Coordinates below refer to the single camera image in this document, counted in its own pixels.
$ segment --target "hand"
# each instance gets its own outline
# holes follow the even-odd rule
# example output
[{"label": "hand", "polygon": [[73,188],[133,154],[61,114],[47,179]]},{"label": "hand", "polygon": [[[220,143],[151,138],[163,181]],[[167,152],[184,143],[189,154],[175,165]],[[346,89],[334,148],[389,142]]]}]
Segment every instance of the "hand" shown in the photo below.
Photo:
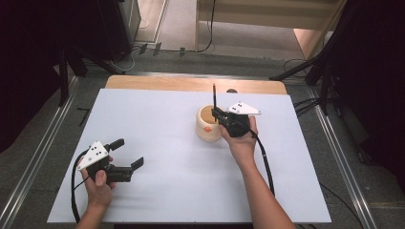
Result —
[{"label": "hand", "polygon": [[[81,170],[81,175],[83,176],[83,179],[89,176],[85,169]],[[112,189],[116,187],[116,184],[110,183],[110,185],[107,185],[106,182],[107,174],[103,170],[97,171],[96,182],[93,182],[91,178],[88,178],[84,182],[88,196],[88,210],[97,210],[99,213],[104,214],[110,206],[110,203],[113,200]]]},{"label": "hand", "polygon": [[[256,127],[255,116],[249,117],[250,129],[256,133],[259,133]],[[220,131],[223,138],[228,142],[230,152],[236,160],[238,166],[243,169],[248,165],[255,165],[254,162],[254,149],[256,146],[256,139],[252,137],[251,132],[241,137],[231,137],[223,125],[220,125]]]}]

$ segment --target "black stand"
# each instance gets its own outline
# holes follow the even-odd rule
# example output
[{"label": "black stand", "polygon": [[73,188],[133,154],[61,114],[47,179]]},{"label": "black stand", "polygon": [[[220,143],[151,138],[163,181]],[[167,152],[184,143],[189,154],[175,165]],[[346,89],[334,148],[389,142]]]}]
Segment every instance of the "black stand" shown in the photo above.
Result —
[{"label": "black stand", "polygon": [[334,31],[333,35],[330,37],[329,42],[326,44],[325,48],[317,54],[315,57],[312,59],[306,61],[305,63],[292,68],[291,70],[279,74],[274,77],[270,77],[269,80],[277,80],[281,81],[284,80],[296,73],[299,73],[300,71],[312,67],[308,73],[308,75],[305,78],[305,81],[307,85],[309,86],[314,86],[318,82],[319,78],[324,75],[323,83],[322,83],[322,89],[321,89],[321,101],[320,101],[320,106],[322,111],[324,112],[325,115],[328,115],[327,109],[326,109],[326,104],[327,104],[327,99],[328,99],[328,89],[330,86],[330,63],[332,62],[332,54],[333,50],[336,49],[337,45],[340,40],[342,39],[341,37],[345,34],[346,27],[349,25],[349,23],[352,21],[352,18],[355,16],[355,14],[358,12],[358,9],[360,8],[361,1],[353,1],[353,0],[348,0],[346,3],[345,8],[343,9],[341,18],[336,26],[336,30]]},{"label": "black stand", "polygon": [[59,45],[59,75],[60,75],[60,101],[59,106],[62,106],[67,98],[69,97],[69,85],[68,85],[68,67],[69,62],[75,75],[85,76],[87,73],[87,68],[81,60],[80,56],[90,59],[92,62],[97,64],[99,67],[106,70],[111,74],[125,74],[125,72],[117,72],[116,69],[107,65],[105,62],[99,58],[91,55],[90,53],[80,49],[77,46],[62,42]]}]

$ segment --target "black cable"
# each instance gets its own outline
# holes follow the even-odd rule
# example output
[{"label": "black cable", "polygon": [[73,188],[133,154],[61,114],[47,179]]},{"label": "black cable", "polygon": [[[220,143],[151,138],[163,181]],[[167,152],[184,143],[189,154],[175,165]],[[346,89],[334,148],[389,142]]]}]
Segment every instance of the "black cable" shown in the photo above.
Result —
[{"label": "black cable", "polygon": [[265,147],[263,146],[262,142],[260,141],[259,137],[257,134],[249,129],[250,133],[252,134],[252,137],[256,138],[257,142],[259,143],[260,149],[262,150],[262,156],[263,156],[263,161],[265,162],[265,167],[266,167],[266,173],[267,173],[267,179],[268,179],[268,187],[270,188],[271,193],[273,193],[274,196],[276,196],[276,193],[274,192],[274,184],[273,184],[273,177],[270,172],[270,167],[268,166],[268,161],[267,161],[267,155],[266,155],[266,150]]},{"label": "black cable", "polygon": [[90,178],[90,176],[86,177],[85,179],[83,179],[83,181],[81,181],[79,184],[77,184],[77,185],[75,186],[75,190],[76,190],[76,188],[78,188],[78,186],[80,186],[80,185],[82,185],[84,182],[86,182],[86,180],[87,180],[88,178]]},{"label": "black cable", "polygon": [[80,215],[78,214],[77,211],[77,205],[75,203],[75,168],[77,167],[78,161],[87,154],[87,151],[82,152],[77,159],[75,160],[74,167],[72,169],[72,180],[71,180],[71,192],[72,192],[72,197],[71,197],[71,204],[72,204],[72,211],[75,216],[75,221],[77,223],[80,222]]},{"label": "black cable", "polygon": [[209,40],[208,45],[205,47],[205,49],[200,50],[200,51],[159,50],[159,52],[192,52],[192,53],[200,53],[200,52],[205,52],[205,51],[207,51],[208,48],[209,48],[209,47],[211,46],[211,44],[212,44],[212,36],[213,36],[213,35],[212,35],[212,32],[213,32],[213,30],[212,30],[212,25],[214,24],[214,12],[215,12],[215,5],[216,5],[216,2],[217,2],[217,0],[214,0],[213,6],[212,6],[212,12],[211,12],[211,28],[210,28],[210,29],[208,28],[209,33],[210,33],[210,40]]},{"label": "black cable", "polygon": [[[283,65],[283,69],[284,69],[284,72],[285,72],[285,73],[287,72],[286,64],[287,64],[288,62],[290,62],[290,61],[295,61],[295,60],[304,61],[304,63],[307,62],[307,60],[305,60],[305,59],[290,59],[290,60],[286,61],[286,62],[284,63],[284,65]],[[305,69],[303,69],[303,72],[305,73],[305,75],[296,75],[296,74],[293,74],[292,76],[295,76],[295,77],[306,77],[306,76],[308,75],[308,73],[305,72]]]},{"label": "black cable", "polygon": [[319,105],[319,101],[314,101],[314,102],[310,103],[308,106],[298,109],[296,112],[297,117],[307,113],[310,109],[316,107],[317,105]]},{"label": "black cable", "polygon": [[306,100],[303,100],[303,101],[300,101],[300,102],[295,102],[295,103],[293,103],[293,105],[294,105],[294,107],[298,107],[303,103],[316,101],[316,99],[317,98],[309,98],[309,99],[306,99]]},{"label": "black cable", "polygon": [[[313,224],[307,224],[309,227],[311,227],[311,228],[315,228],[315,229],[317,229],[317,227],[316,226],[314,226]],[[301,225],[301,224],[298,224],[298,226],[300,226],[301,228],[304,228],[304,229],[306,229],[306,227],[305,226],[303,226],[303,225]]]},{"label": "black cable", "polygon": [[330,188],[328,188],[327,186],[325,186],[325,184],[323,184],[323,183],[321,183],[321,182],[319,182],[319,184],[320,184],[323,188],[325,188],[326,190],[328,190],[330,193],[332,193],[335,197],[337,197],[340,201],[342,201],[342,203],[345,204],[345,206],[352,212],[352,214],[354,215],[355,219],[357,219],[357,221],[360,223],[361,228],[364,228],[364,227],[363,227],[363,224],[361,223],[360,218],[358,217],[358,215],[353,211],[353,209],[349,206],[349,204],[348,204],[345,200],[343,200],[341,197],[339,197],[337,194],[335,194]]}]

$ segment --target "wrist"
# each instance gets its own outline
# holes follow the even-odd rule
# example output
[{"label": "wrist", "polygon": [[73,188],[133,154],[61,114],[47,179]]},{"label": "wrist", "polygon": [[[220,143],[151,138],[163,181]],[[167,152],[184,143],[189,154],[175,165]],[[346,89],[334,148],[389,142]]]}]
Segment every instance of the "wrist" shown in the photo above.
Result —
[{"label": "wrist", "polygon": [[89,204],[87,206],[86,213],[92,216],[100,216],[102,218],[107,211],[107,208],[107,206],[103,205]]},{"label": "wrist", "polygon": [[254,161],[254,158],[241,160],[237,164],[238,164],[239,169],[241,170],[242,174],[246,174],[252,170],[257,170],[257,166],[256,166],[256,162]]}]

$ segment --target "wire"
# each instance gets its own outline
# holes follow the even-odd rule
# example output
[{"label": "wire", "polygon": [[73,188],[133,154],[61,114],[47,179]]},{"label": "wire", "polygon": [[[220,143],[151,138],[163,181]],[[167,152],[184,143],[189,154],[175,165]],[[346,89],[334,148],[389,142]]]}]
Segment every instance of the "wire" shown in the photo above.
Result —
[{"label": "wire", "polygon": [[[208,1],[206,1],[206,0],[205,0],[205,6],[208,8]],[[211,16],[211,25],[213,23],[213,20],[212,20],[213,17],[214,17],[214,15]],[[208,32],[210,33],[210,36],[211,36],[211,41],[212,41],[211,45],[214,47],[214,49],[211,52],[214,52],[215,51],[215,44],[214,44],[214,40],[213,40],[213,37],[212,37],[212,30],[209,28],[208,20],[206,20],[206,27],[208,28]]]},{"label": "wire", "polygon": [[131,13],[129,14],[128,27],[130,27],[130,25],[131,25],[132,11],[134,10],[134,1],[135,0],[132,0],[132,3],[131,3]]},{"label": "wire", "polygon": [[134,50],[131,51],[130,56],[131,56],[131,60],[132,60],[132,66],[131,66],[129,69],[122,69],[122,68],[120,68],[119,66],[117,66],[116,64],[114,64],[112,60],[110,60],[111,65],[114,66],[114,67],[116,67],[117,69],[119,69],[119,70],[121,70],[121,71],[125,71],[125,72],[132,70],[132,69],[134,68],[134,66],[135,66],[134,52],[137,51],[137,50],[139,50],[139,48],[136,48],[136,49],[134,49]]},{"label": "wire", "polygon": [[76,190],[76,188],[78,188],[78,186],[80,186],[81,184],[83,184],[84,182],[86,182],[86,180],[87,180],[88,178],[90,178],[90,176],[86,177],[85,179],[83,179],[83,181],[81,181],[79,184],[77,184],[77,185],[75,186],[75,190]]},{"label": "wire", "polygon": [[345,200],[343,200],[341,197],[339,197],[337,194],[335,194],[330,188],[328,188],[325,184],[319,182],[319,184],[326,190],[328,190],[330,193],[332,193],[335,197],[337,197],[340,201],[342,201],[343,204],[345,204],[345,206],[352,212],[352,214],[354,215],[355,219],[357,219],[357,221],[360,223],[361,228],[363,227],[363,224],[360,221],[360,218],[358,217],[358,215],[353,211],[353,209],[349,206],[348,203],[346,203]]},{"label": "wire", "polygon": [[[305,60],[305,59],[290,59],[290,60],[286,61],[286,62],[284,63],[284,65],[283,65],[283,69],[284,69],[284,72],[285,72],[285,73],[287,72],[286,64],[287,64],[288,62],[290,62],[290,61],[304,61],[304,62],[307,62],[307,60]],[[293,74],[292,76],[295,76],[295,77],[306,77],[306,76],[308,75],[308,73],[307,73],[305,70],[303,70],[303,72],[305,73],[305,75],[296,75],[296,74]]]},{"label": "wire", "polygon": [[294,103],[293,104],[294,108],[297,108],[298,106],[300,106],[300,105],[302,105],[304,103],[310,102],[309,105],[295,110],[295,113],[297,114],[297,117],[307,113],[310,109],[312,109],[312,108],[316,107],[317,105],[319,105],[320,101],[321,101],[320,98],[309,98],[309,99],[303,100],[301,102]]},{"label": "wire", "polygon": [[265,147],[263,146],[262,142],[260,141],[259,137],[257,136],[257,134],[252,131],[251,129],[249,129],[250,133],[252,134],[252,136],[254,138],[256,138],[257,142],[259,143],[260,149],[262,150],[262,157],[263,157],[263,161],[265,163],[265,167],[266,167],[266,173],[267,173],[267,178],[268,178],[268,186],[270,188],[271,193],[273,193],[274,196],[276,196],[276,193],[274,192],[274,184],[273,184],[273,177],[271,175],[270,172],[270,168],[268,166],[268,161],[267,161],[267,155],[266,155],[266,150]]},{"label": "wire", "polygon": [[200,51],[175,51],[175,50],[159,50],[159,52],[192,52],[192,53],[200,53],[200,52],[205,52],[208,50],[208,48],[212,45],[212,25],[214,24],[214,12],[215,12],[215,5],[217,3],[217,0],[214,0],[214,4],[212,6],[212,12],[211,12],[211,26],[208,29],[210,31],[210,40],[208,45],[205,47],[205,49],[200,50]]},{"label": "wire", "polygon": [[139,27],[140,29],[146,29],[149,26],[149,21],[145,20],[145,19],[140,19],[140,21],[144,21],[146,22],[146,26],[144,27]]},{"label": "wire", "polygon": [[72,197],[71,197],[71,204],[72,204],[72,212],[74,213],[75,216],[75,221],[77,223],[80,222],[80,215],[78,214],[77,211],[77,205],[75,203],[75,168],[77,167],[78,161],[87,154],[87,151],[82,152],[77,159],[75,160],[74,163],[74,167],[72,168],[72,179],[71,179],[71,193],[72,193]]}]

